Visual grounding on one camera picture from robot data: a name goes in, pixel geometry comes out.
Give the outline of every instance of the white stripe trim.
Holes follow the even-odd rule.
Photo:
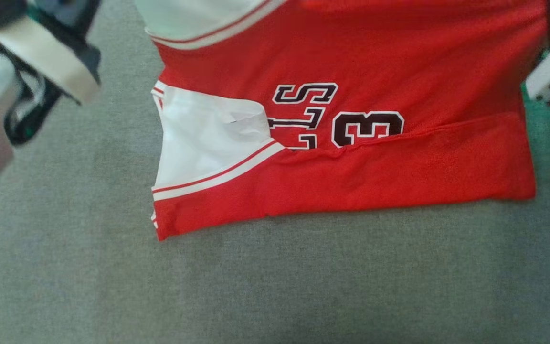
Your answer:
[[[262,18],[275,11],[277,7],[284,4],[284,2],[286,2],[286,0],[270,0],[266,5],[262,6],[260,9],[258,9],[258,11],[255,11],[241,22],[238,22],[237,24],[222,31],[218,31],[212,35],[208,35],[207,37],[203,37],[192,42],[168,42],[164,40],[164,37],[157,37],[153,35],[147,28],[146,32],[152,37],[153,41],[158,42],[162,45],[170,46],[171,48],[181,50],[203,48],[204,46],[216,44],[218,42],[224,41],[225,39],[229,39],[234,35],[238,35],[239,33],[256,24],[256,22],[259,22]]]
[[[152,216],[150,216],[150,220],[152,221],[152,224],[154,225],[154,227],[156,229],[159,228],[159,224],[157,223],[157,212],[154,211],[154,213],[152,213]]]
[[[265,150],[263,150],[262,152],[258,153],[255,157],[246,161],[243,165],[235,168],[235,170],[228,172],[227,174],[223,174],[222,176],[218,176],[213,179],[208,179],[204,182],[196,183],[194,185],[190,185],[180,189],[156,192],[154,193],[154,200],[160,201],[160,200],[166,200],[169,198],[183,196],[184,194],[192,194],[194,192],[209,189],[210,187],[214,187],[214,186],[226,183],[228,181],[231,181],[232,179],[235,179],[241,176],[245,172],[248,172],[252,168],[260,165],[260,163],[266,161],[266,159],[269,159],[269,157],[272,157],[278,152],[281,152],[283,149],[284,149],[284,146],[282,146],[280,143],[275,143],[269,146],[268,148],[266,148]]]
[[[162,121],[162,107],[160,105],[160,102],[162,101],[162,96],[157,96],[156,94],[153,94],[152,98],[154,99],[154,103],[157,105],[157,110],[159,111],[159,116],[161,117]]]
[[[160,98],[163,98],[164,97],[164,89],[169,87],[168,85],[166,85],[165,83],[163,83],[162,81],[157,81],[157,84],[154,85],[154,87],[152,88],[152,94],[157,96],[157,97],[160,97]]]

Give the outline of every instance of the gray fabric surface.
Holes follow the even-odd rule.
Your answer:
[[[130,0],[0,178],[0,343],[550,343],[550,111],[535,200],[266,218],[158,242],[161,63]]]

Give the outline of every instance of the red stripe trim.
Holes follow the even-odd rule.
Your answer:
[[[152,191],[152,193],[155,194],[157,192],[162,192],[162,191],[181,189],[183,187],[188,187],[188,186],[191,186],[191,185],[195,185],[195,184],[198,184],[198,183],[208,181],[210,179],[218,178],[218,177],[222,176],[223,174],[227,174],[228,172],[231,172],[232,170],[235,170],[235,168],[238,168],[239,166],[243,165],[244,163],[247,163],[248,161],[250,161],[251,158],[255,157],[256,155],[260,154],[262,151],[266,150],[267,148],[273,146],[273,144],[276,144],[276,143],[277,143],[277,141],[272,141],[271,143],[267,144],[266,146],[263,146],[262,148],[260,148],[259,150],[256,150],[256,152],[254,152],[252,155],[249,155],[249,157],[247,157],[246,159],[243,159],[243,161],[241,161],[240,163],[236,164],[235,166],[232,166],[231,168],[229,168],[225,171],[220,172],[219,174],[214,174],[213,176],[203,178],[203,179],[198,180],[196,182],[186,183],[186,184],[182,184],[182,185],[176,185],[176,186],[172,186],[172,187],[164,187],[162,189],[154,190],[154,191]]]
[[[227,26],[223,26],[222,28],[219,28],[219,29],[214,30],[212,32],[205,33],[204,35],[200,35],[199,37],[195,37],[193,39],[187,39],[187,40],[183,40],[183,41],[176,41],[176,40],[173,40],[173,39],[164,39],[164,38],[154,36],[154,35],[151,35],[151,37],[155,38],[155,39],[159,39],[160,41],[166,41],[166,42],[170,42],[170,43],[192,43],[192,42],[195,42],[195,41],[199,41],[201,39],[204,39],[205,37],[209,37],[210,35],[215,35],[216,33],[219,33],[221,31],[229,29],[233,26],[236,26],[240,22],[243,22],[244,20],[246,20],[247,17],[251,16],[252,14],[259,11],[262,7],[266,6],[269,2],[271,2],[271,0],[264,0],[264,2],[262,2],[262,4],[260,4],[258,7],[251,10],[248,14],[244,15],[243,17],[231,22],[231,24],[228,24]]]

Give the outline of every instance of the red basketball jersey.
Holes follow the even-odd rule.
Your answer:
[[[175,2],[155,15],[201,16]],[[243,3],[188,32],[144,15],[165,64],[153,90],[159,239],[264,216],[534,196],[519,86],[545,0]]]

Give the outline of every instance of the folded jersey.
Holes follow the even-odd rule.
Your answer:
[[[152,91],[159,239],[268,215],[534,196],[519,85],[544,0],[232,0],[220,21],[212,8],[210,31],[164,37],[150,22],[157,9],[200,17],[208,2],[139,7],[165,64]]]

